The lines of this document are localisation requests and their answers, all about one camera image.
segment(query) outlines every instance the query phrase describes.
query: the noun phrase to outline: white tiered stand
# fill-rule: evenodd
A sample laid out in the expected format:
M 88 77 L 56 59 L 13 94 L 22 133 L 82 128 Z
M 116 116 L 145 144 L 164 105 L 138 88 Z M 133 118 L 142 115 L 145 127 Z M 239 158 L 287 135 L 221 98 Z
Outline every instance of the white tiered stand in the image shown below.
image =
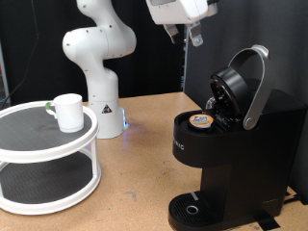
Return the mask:
M 21 104 L 0 112 L 0 119 L 14 112 L 35 107 L 44 107 L 47 102 L 39 101 Z M 92 178 L 89 183 L 77 193 L 57 201 L 42 204 L 21 204 L 12 202 L 4 198 L 0 184 L 0 208 L 20 215 L 42 215 L 55 213 L 71 207 L 89 196 L 97 187 L 101 178 L 101 168 L 97 161 L 96 136 L 98 133 L 98 123 L 94 112 L 87 107 L 83 107 L 84 113 L 91 119 L 91 128 L 82 137 L 65 145 L 38 151 L 11 151 L 1 149 L 0 146 L 0 171 L 9 163 L 30 164 L 47 162 L 68 156 L 76 151 L 80 151 L 91 158 Z

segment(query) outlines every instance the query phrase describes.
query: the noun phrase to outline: mug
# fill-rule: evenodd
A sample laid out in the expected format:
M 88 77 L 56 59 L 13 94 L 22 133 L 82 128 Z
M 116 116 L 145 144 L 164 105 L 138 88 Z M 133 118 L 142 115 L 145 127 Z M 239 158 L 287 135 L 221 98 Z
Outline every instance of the mug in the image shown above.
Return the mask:
M 74 133 L 84 128 L 83 97 L 69 93 L 57 96 L 45 105 L 46 112 L 58 120 L 60 130 L 64 133 Z M 50 110 L 54 105 L 56 113 Z

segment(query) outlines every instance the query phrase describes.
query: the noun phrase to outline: coffee maker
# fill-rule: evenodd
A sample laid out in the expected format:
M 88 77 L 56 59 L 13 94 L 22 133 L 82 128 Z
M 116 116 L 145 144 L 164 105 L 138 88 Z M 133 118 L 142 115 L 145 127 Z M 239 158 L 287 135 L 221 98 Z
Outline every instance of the coffee maker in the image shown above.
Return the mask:
M 261 80 L 239 74 L 250 57 L 261 62 Z M 240 51 L 212 75 L 207 109 L 174 119 L 174 157 L 202 168 L 200 191 L 169 203 L 174 230 L 219 231 L 280 215 L 307 106 L 273 89 L 273 68 L 266 47 Z

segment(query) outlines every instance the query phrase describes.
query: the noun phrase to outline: drip tray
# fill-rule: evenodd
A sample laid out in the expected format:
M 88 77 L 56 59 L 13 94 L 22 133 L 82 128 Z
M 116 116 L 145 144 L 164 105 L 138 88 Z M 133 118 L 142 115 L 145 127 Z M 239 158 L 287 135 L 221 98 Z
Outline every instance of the drip tray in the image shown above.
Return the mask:
M 7 164 L 0 171 L 3 197 L 22 204 L 66 198 L 83 189 L 91 179 L 91 159 L 82 152 L 49 162 Z
M 219 230 L 221 227 L 221 220 L 201 192 L 175 197 L 169 204 L 169 223 L 174 230 L 190 230 L 189 227 L 194 230 Z

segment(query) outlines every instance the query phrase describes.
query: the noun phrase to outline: wooden table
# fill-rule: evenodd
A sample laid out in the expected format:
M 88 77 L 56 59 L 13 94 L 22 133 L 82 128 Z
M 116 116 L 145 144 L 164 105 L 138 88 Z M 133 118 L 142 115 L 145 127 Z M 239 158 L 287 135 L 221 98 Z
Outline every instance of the wooden table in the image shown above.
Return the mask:
M 93 194 L 51 215 L 0 211 L 0 231 L 172 230 L 167 222 L 170 200 L 198 191 L 201 178 L 201 169 L 187 167 L 172 155 L 173 120 L 199 107 L 183 92 L 123 98 L 120 105 L 130 127 L 117 138 L 98 141 L 102 178 Z M 287 204 L 276 221 L 282 231 L 308 230 L 308 207 L 299 201 Z M 262 229 L 252 223 L 237 230 Z

